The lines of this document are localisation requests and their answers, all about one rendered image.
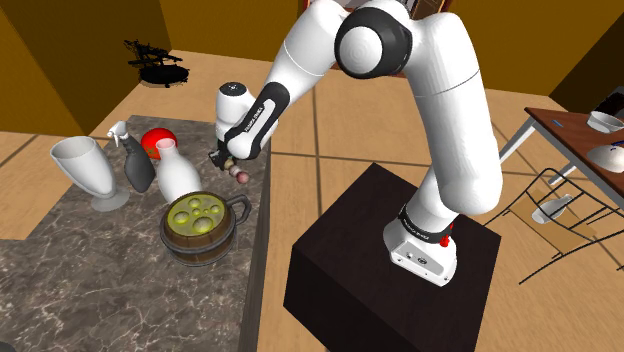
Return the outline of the skewer of coloured balls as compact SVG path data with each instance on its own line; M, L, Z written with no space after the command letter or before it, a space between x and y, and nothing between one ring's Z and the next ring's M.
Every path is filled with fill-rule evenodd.
M224 168L239 184L246 184L250 179L249 174L238 166L233 159L227 159Z

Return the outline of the white bottle vase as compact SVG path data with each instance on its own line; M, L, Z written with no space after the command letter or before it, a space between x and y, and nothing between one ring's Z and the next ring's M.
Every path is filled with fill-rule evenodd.
M179 153L173 139L163 138L156 143L156 147L161 158L157 168L158 186L168 203L202 189L199 173Z

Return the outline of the red ball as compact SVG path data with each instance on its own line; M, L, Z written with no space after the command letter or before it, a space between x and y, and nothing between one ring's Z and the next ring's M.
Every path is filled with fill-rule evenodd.
M151 159L160 160L160 154L156 147L158 141L164 138L172 139L175 144L178 144L177 138L173 132L166 128L153 128L147 131L141 138L141 145L147 155Z

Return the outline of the grey spray bottle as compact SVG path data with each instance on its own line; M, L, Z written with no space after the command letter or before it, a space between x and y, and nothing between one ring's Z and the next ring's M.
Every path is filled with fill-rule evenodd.
M108 131L108 137L115 145L122 145L127 152L124 163L125 175L132 187L139 193L146 192L152 184L156 172L148 154L142 145L126 129L126 122L116 122Z

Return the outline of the wooden mug with green liquid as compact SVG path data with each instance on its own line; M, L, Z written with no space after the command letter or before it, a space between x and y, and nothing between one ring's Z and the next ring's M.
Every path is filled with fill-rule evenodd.
M219 261L231 250L237 226L244 223L252 205L245 195L224 199L198 191L174 200L160 222L160 238L179 263L199 267Z

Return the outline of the black plant stand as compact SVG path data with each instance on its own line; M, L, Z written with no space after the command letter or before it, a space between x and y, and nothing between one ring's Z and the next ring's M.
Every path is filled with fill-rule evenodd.
M136 59L128 64L139 68L142 81L165 88L188 81L189 69L178 65L182 58L170 55L165 49L141 44L138 40L125 40L124 45L135 54Z

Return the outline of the white goblet vase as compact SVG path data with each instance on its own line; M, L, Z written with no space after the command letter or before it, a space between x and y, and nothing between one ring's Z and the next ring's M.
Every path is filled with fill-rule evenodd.
M50 156L75 185L93 196L94 210L113 211L128 201L128 189L117 184L112 165L93 138L63 139L50 149Z

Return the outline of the dark robot stand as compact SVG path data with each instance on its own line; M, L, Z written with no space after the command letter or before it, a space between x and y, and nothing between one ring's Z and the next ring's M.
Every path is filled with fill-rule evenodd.
M454 222L438 287L390 260L382 231L414 185L371 164L292 247L284 306L330 352L474 352L501 238Z

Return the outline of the brown table with white legs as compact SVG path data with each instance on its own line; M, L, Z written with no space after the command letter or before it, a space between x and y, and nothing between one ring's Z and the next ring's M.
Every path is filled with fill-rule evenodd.
M567 160L592 181L620 209L624 209L624 173L600 168L587 158L594 147L624 140L624 130L604 134L590 128L588 114L525 107L529 115L499 152L500 162L537 130Z

